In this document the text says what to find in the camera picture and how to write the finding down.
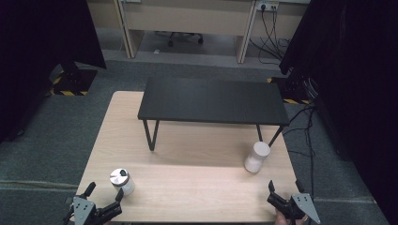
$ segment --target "office chair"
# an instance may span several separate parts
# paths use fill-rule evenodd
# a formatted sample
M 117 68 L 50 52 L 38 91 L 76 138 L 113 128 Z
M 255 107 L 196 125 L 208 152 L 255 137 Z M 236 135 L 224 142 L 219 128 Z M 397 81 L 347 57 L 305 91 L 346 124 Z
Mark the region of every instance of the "office chair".
M 169 46 L 170 46 L 170 47 L 173 47 L 173 35 L 174 35 L 175 33 L 180 33 L 180 32 L 172 32 L 172 34 L 171 34 L 170 37 L 169 37 Z M 183 34 L 189 34 L 189 35 L 191 35 L 191 36 L 194 36 L 194 35 L 195 35 L 194 33 L 183 33 Z M 203 44 L 203 36 L 202 36 L 202 34 L 196 34 L 196 35 L 199 36 L 198 43 L 199 43 L 199 44 Z

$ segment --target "black table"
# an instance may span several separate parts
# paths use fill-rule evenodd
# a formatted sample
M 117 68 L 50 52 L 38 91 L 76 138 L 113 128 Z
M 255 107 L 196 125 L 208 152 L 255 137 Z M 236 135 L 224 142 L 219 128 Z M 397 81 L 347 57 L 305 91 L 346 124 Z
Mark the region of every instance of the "black table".
M 138 119 L 143 120 L 149 149 L 155 149 L 160 120 L 181 122 L 279 126 L 272 146 L 283 127 L 289 125 L 275 83 L 234 82 L 205 79 L 149 78 Z M 151 140 L 147 120 L 155 120 Z

